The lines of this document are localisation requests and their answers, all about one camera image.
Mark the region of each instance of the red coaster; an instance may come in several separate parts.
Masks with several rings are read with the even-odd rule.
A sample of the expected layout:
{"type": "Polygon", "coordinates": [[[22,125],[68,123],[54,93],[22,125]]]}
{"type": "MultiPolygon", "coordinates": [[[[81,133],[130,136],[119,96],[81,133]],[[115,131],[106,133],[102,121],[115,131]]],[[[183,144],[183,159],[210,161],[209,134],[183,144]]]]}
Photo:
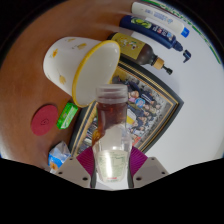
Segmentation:
{"type": "Polygon", "coordinates": [[[37,136],[46,134],[56,124],[58,110],[53,105],[41,107],[34,115],[31,129],[37,136]]]}

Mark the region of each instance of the blue bottle cap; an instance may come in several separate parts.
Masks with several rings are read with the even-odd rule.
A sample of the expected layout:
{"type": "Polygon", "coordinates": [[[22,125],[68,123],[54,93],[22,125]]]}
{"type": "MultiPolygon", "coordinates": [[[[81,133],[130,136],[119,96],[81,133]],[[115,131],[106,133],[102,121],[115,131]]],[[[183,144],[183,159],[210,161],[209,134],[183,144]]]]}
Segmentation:
{"type": "Polygon", "coordinates": [[[186,38],[189,35],[189,33],[190,33],[190,31],[186,27],[184,27],[181,35],[186,38]]]}
{"type": "Polygon", "coordinates": [[[176,41],[176,43],[173,45],[173,48],[177,51],[182,51],[183,50],[183,47],[181,45],[180,42],[176,41]]]}

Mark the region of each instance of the framed picture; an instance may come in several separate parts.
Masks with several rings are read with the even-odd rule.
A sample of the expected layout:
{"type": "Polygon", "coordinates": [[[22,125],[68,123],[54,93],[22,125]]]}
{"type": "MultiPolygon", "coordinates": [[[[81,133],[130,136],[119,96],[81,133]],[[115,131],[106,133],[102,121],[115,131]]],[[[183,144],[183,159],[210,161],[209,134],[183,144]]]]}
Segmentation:
{"type": "MultiPolygon", "coordinates": [[[[120,58],[111,84],[128,86],[126,128],[132,146],[146,153],[167,130],[183,101],[165,83],[143,67],[120,58]]],[[[97,128],[97,102],[82,109],[74,127],[69,149],[77,156],[92,145],[97,128]]]]}

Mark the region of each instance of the white cup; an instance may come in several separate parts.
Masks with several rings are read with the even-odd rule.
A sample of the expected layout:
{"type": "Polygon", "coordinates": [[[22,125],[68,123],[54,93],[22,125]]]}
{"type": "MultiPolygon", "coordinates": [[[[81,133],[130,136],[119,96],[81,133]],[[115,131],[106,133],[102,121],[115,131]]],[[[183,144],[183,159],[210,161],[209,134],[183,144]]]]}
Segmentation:
{"type": "Polygon", "coordinates": [[[43,69],[46,77],[86,107],[96,98],[96,88],[110,82],[120,58],[115,41],[65,37],[47,51],[43,69]]]}

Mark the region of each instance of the wooden table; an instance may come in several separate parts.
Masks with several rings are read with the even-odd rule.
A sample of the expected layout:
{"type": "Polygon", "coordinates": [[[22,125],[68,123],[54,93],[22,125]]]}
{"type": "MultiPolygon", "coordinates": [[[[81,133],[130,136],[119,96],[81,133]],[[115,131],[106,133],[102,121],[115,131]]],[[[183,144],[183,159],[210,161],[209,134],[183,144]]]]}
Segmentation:
{"type": "Polygon", "coordinates": [[[65,130],[55,125],[38,137],[30,128],[32,117],[41,106],[53,104],[61,114],[66,103],[73,102],[71,96],[45,77],[44,56],[62,37],[107,39],[119,31],[120,19],[131,14],[133,2],[66,1],[38,17],[16,39],[0,71],[0,150],[4,158],[44,169],[49,150],[60,141],[69,143],[78,113],[65,130]]]}

